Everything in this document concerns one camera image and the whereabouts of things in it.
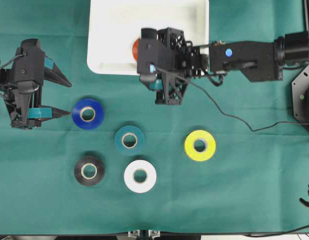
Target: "hexagonal mount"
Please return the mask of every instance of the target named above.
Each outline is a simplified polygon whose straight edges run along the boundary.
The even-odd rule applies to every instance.
[[[291,82],[293,116],[309,123],[309,65]],[[309,125],[302,125],[309,132]]]

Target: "yellow tape roll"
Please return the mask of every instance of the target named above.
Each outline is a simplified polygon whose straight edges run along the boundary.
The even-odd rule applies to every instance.
[[[201,140],[205,144],[203,151],[195,149],[195,142]],[[197,162],[209,160],[216,152],[217,143],[211,133],[204,130],[196,130],[191,132],[184,141],[184,150],[189,158]]]

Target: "blue button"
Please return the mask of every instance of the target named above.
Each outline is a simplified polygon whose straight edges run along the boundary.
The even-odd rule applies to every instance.
[[[225,55],[226,55],[228,58],[230,58],[230,57],[233,55],[233,51],[232,51],[230,48],[228,48],[228,49],[225,51]]]

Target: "white tape roll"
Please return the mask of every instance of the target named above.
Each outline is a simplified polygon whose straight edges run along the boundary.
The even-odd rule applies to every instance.
[[[143,182],[135,180],[135,173],[144,171],[146,178]],[[133,192],[142,194],[148,192],[156,183],[157,173],[155,167],[145,160],[135,160],[124,171],[124,183]]]

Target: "tape roll center hole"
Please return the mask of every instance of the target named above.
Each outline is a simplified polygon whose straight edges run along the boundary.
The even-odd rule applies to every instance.
[[[85,122],[91,122],[96,117],[96,111],[90,106],[84,107],[80,111],[80,117]]]
[[[143,169],[137,169],[133,173],[133,179],[136,181],[138,184],[142,184],[146,181],[147,179],[147,173]]]
[[[193,144],[193,148],[198,152],[198,153],[202,153],[204,152],[205,150],[207,150],[207,147],[208,147],[208,144],[207,142],[202,139],[202,138],[199,138],[197,139],[194,144]]]
[[[82,166],[81,175],[85,179],[93,179],[97,175],[97,167],[92,163],[87,163]]]
[[[127,149],[132,149],[137,145],[138,138],[135,134],[133,133],[126,133],[122,137],[122,144],[125,148]]]

